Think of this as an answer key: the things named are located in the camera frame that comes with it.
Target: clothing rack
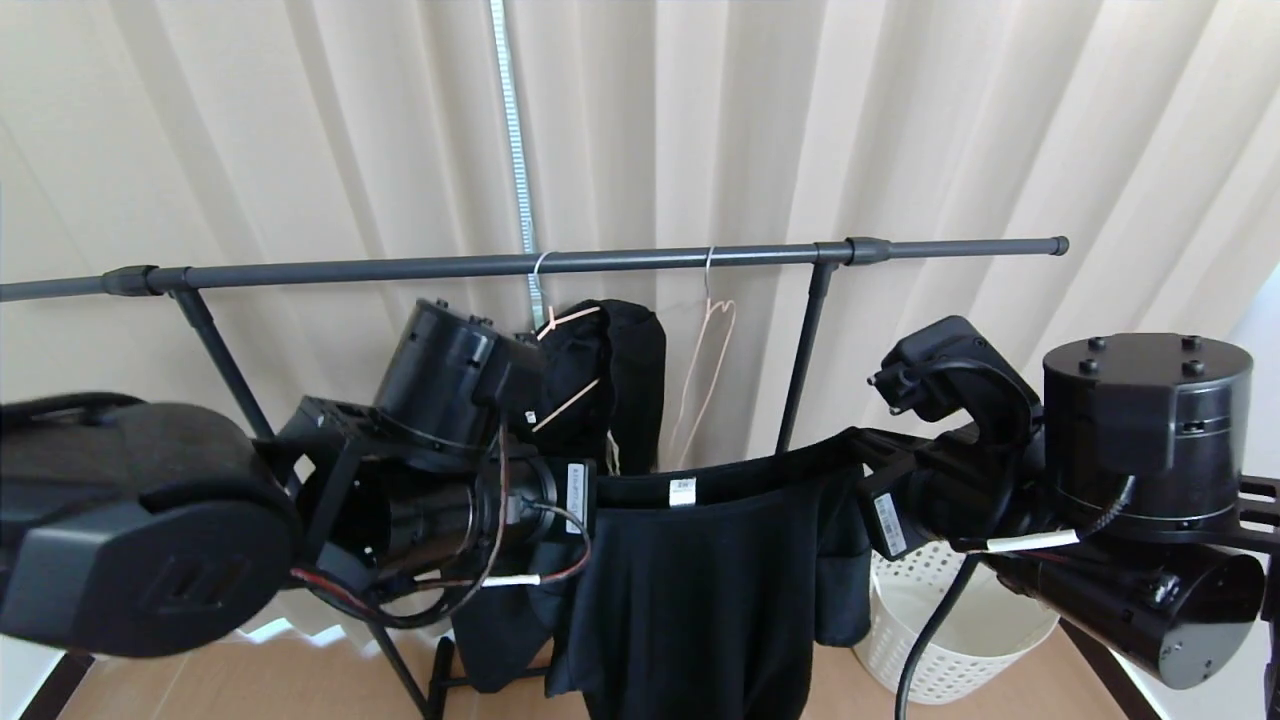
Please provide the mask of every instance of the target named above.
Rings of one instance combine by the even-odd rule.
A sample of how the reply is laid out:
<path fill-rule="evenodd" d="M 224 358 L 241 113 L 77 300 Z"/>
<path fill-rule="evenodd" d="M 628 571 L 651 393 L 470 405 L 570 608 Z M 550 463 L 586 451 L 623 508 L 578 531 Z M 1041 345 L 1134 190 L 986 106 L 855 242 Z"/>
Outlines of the clothing rack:
<path fill-rule="evenodd" d="M 114 295 L 122 297 L 151 297 L 169 295 L 200 337 L 236 398 L 241 413 L 253 433 L 268 439 L 274 430 L 266 420 L 253 391 L 244 379 L 236 357 L 223 340 L 214 315 L 200 295 L 201 290 L 257 287 L 283 284 L 321 284 L 344 282 L 379 282 L 403 279 L 467 278 L 538 273 L 600 273 L 618 270 L 666 270 L 676 268 L 741 268 L 753 265 L 812 264 L 809 300 L 805 304 L 787 387 L 787 398 L 778 429 L 777 452 L 791 443 L 796 410 L 804 391 L 809 359 L 818 322 L 831 287 L 831 277 L 841 265 L 872 265 L 886 260 L 923 258 L 975 258 L 998 255 L 1064 255 L 1069 242 L 1065 237 L 1029 240 L 963 240 L 946 242 L 890 242 L 873 237 L 851 237 L 835 242 L 808 245 L 740 245 L 712 247 L 671 247 L 650 250 L 603 250 L 588 252 L 549 252 L 544 255 L 472 255 L 461 258 L 404 258 L 390 260 L 338 260 L 325 263 L 275 263 L 256 265 L 225 265 L 211 268 L 160 268 L 156 265 L 131 265 L 104 273 L 77 278 L 14 282 L 0 284 L 0 302 L 37 300 L 46 297 L 72 297 L 86 295 Z M 408 692 L 413 705 L 425 720 L 439 720 L 444 714 L 448 688 L 466 684 L 465 678 L 451 678 L 453 642 L 443 638 L 436 648 L 430 697 L 404 664 L 404 657 L 392 643 L 387 629 L 369 624 L 378 646 Z M 545 669 L 530 669 L 524 676 L 545 674 Z"/>

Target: laundry basket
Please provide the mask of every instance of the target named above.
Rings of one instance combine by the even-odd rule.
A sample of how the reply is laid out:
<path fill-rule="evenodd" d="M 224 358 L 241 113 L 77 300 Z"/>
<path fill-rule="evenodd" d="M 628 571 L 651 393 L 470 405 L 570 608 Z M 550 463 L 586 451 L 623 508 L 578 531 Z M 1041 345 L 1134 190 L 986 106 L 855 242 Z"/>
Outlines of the laundry basket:
<path fill-rule="evenodd" d="M 897 689 L 906 653 L 951 585 L 964 556 L 929 543 L 890 562 L 873 555 L 872 632 L 854 652 L 890 691 Z M 1044 642 L 1057 614 L 1015 594 L 979 566 L 938 628 L 911 679 L 911 702 L 960 700 Z"/>

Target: curtain fold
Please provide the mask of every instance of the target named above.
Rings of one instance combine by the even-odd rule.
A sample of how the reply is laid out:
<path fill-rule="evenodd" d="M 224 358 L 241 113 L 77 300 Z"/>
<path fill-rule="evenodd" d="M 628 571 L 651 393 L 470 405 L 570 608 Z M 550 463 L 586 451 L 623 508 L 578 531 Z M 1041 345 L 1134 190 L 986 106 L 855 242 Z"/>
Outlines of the curtain fold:
<path fill-rule="evenodd" d="M 1064 258 L 838 269 L 795 446 L 851 424 L 927 432 L 864 378 L 942 315 L 970 316 L 1038 386 L 1041 355 L 1076 337 L 1225 336 L 1280 260 L 1280 3 L 580 0 L 507 15 L 543 251 L 1071 238 Z M 0 77 L 5 282 L 521 247 L 479 0 L 10 3 Z M 728 327 L 710 320 L 695 363 L 708 288 L 732 300 L 685 465 L 773 451 L 809 268 L 541 282 L 552 305 L 659 313 L 677 448 Z M 302 395 L 367 402 L 417 297 L 530 324 L 524 278 L 206 296 L 275 425 Z M 5 400 L 102 388 L 241 419 L 163 299 L 9 304 L 0 337 Z M 259 624 L 335 621 L 294 596 Z"/>

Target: black garment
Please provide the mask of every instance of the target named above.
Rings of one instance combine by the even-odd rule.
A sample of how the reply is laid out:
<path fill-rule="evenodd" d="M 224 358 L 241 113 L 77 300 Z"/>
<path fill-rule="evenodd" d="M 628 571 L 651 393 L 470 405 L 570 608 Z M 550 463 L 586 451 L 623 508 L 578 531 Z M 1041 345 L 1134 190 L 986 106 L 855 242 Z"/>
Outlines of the black garment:
<path fill-rule="evenodd" d="M 622 300 L 586 300 L 557 315 L 595 306 L 600 309 L 558 325 L 541 340 L 547 372 L 538 404 L 530 409 L 534 423 L 593 379 L 600 384 L 536 433 L 525 416 L 516 418 L 513 427 L 543 456 L 593 459 L 602 474 L 605 434 L 612 429 L 620 470 L 648 473 L 658 464 L 667 334 L 652 310 Z M 554 571 L 572 560 L 563 546 L 517 548 L 504 553 L 494 574 Z M 458 573 L 470 577 L 474 570 Z M 453 615 L 453 634 L 474 688 L 498 692 L 529 666 L 552 637 L 562 592 L 563 585 L 532 593 L 524 587 L 489 588 Z"/>
<path fill-rule="evenodd" d="M 799 717 L 814 641 L 851 646 L 869 629 L 870 548 L 849 492 L 860 475 L 837 436 L 602 478 L 613 509 L 596 514 L 596 552 L 564 598 L 548 694 L 582 691 L 593 720 Z M 671 480 L 689 477 L 699 505 L 664 509 Z"/>
<path fill-rule="evenodd" d="M 515 427 L 543 455 L 590 457 L 602 473 L 604 436 L 612 429 L 620 474 L 652 473 L 662 430 L 667 333 L 652 310 L 622 300 L 585 300 L 557 316 L 589 307 L 599 310 L 557 325 L 540 341 L 547 373 L 531 418 L 547 418 L 594 379 L 600 384 L 536 433 L 527 421 Z"/>

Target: white sticker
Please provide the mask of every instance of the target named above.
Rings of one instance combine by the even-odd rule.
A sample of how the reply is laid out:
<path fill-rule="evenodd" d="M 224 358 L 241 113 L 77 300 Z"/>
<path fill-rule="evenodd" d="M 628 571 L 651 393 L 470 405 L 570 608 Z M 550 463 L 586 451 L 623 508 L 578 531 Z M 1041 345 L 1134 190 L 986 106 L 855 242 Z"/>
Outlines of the white sticker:
<path fill-rule="evenodd" d="M 586 525 L 586 465 L 570 462 L 567 488 L 568 497 L 564 498 L 564 510 L 572 512 L 582 521 L 582 525 Z M 582 530 L 568 520 L 564 520 L 564 532 L 571 536 L 582 534 Z"/>
<path fill-rule="evenodd" d="M 667 505 L 680 507 L 698 502 L 698 478 L 684 478 L 671 480 L 671 489 L 667 492 Z"/>
<path fill-rule="evenodd" d="M 902 525 L 897 521 L 897 509 L 893 507 L 893 496 L 884 493 L 876 498 L 876 516 L 881 521 L 881 532 L 884 533 L 884 542 L 888 543 L 890 555 L 900 555 L 906 550 L 906 538 L 902 537 Z"/>

